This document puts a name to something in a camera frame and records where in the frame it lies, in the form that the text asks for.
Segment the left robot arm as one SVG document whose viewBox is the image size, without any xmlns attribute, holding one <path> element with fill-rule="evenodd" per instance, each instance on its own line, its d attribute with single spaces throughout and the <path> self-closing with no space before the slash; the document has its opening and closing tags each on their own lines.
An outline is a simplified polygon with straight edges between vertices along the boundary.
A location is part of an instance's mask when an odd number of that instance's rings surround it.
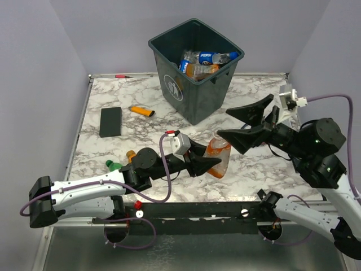
<svg viewBox="0 0 361 271">
<path fill-rule="evenodd" d="M 117 203 L 122 196 L 136 194 L 151 203 L 166 203 L 172 193 L 171 174 L 187 171 L 198 177 L 222 161 L 206 157 L 206 149 L 180 132 L 165 133 L 158 151 L 142 148 L 128 164 L 109 173 L 75 181 L 40 177 L 19 214 L 28 217 L 34 229 L 74 217 L 120 222 L 125 210 Z"/>
</svg>

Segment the orange label large bottle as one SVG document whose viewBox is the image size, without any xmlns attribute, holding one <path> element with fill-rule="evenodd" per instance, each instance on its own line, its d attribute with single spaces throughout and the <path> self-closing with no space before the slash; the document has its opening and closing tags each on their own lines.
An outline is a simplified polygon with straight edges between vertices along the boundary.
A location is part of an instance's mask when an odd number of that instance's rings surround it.
<svg viewBox="0 0 361 271">
<path fill-rule="evenodd" d="M 230 154 L 231 145 L 214 131 L 213 137 L 207 145 L 204 157 L 219 158 L 221 162 L 208 170 L 208 173 L 215 178 L 223 178 L 228 169 Z"/>
</svg>

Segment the crushed blue label bottle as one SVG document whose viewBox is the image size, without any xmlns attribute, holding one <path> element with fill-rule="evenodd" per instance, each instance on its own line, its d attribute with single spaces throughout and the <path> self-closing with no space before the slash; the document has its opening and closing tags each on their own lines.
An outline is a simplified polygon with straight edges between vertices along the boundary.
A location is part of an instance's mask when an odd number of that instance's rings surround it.
<svg viewBox="0 0 361 271">
<path fill-rule="evenodd" d="M 183 54 L 185 60 L 192 64 L 201 65 L 222 65 L 236 59 L 239 56 L 238 52 L 230 53 L 215 53 L 210 51 L 186 51 Z"/>
</svg>

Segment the small orange bottle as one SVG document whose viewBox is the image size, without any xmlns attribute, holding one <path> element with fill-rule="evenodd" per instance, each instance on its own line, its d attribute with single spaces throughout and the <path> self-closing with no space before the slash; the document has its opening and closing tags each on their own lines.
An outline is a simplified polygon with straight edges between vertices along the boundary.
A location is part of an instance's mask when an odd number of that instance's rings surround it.
<svg viewBox="0 0 361 271">
<path fill-rule="evenodd" d="M 137 155 L 137 153 L 134 151 L 134 150 L 129 150 L 127 153 L 126 153 L 126 157 L 127 157 L 127 161 L 128 163 L 131 163 L 132 162 L 132 159 Z"/>
</svg>

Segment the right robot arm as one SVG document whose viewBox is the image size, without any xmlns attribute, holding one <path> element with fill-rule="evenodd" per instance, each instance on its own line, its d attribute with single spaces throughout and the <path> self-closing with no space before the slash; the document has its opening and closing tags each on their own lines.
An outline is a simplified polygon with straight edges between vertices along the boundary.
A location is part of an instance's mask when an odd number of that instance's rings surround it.
<svg viewBox="0 0 361 271">
<path fill-rule="evenodd" d="M 281 107 L 273 107 L 265 116 L 265 108 L 273 98 L 268 95 L 258 102 L 229 108 L 227 114 L 244 122 L 246 128 L 219 130 L 218 135 L 241 154 L 262 143 L 287 153 L 295 171 L 325 196 L 338 214 L 328 215 L 302 206 L 273 191 L 259 191 L 258 217 L 296 222 L 329 239 L 348 257 L 360 259 L 360 197 L 352 183 L 350 167 L 337 157 L 346 137 L 331 118 L 308 121 L 298 130 L 287 126 L 285 120 L 307 105 L 305 98 L 282 98 Z"/>
</svg>

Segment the orange crushed bottle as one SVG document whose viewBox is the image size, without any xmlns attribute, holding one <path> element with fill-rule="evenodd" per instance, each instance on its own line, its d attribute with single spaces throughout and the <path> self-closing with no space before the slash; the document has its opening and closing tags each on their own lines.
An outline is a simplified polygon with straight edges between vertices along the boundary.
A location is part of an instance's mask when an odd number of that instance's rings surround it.
<svg viewBox="0 0 361 271">
<path fill-rule="evenodd" d="M 219 70 L 219 65 L 201 65 L 201 64 L 189 64 L 187 66 L 186 75 L 194 81 L 201 81 L 208 76 L 216 73 Z"/>
</svg>

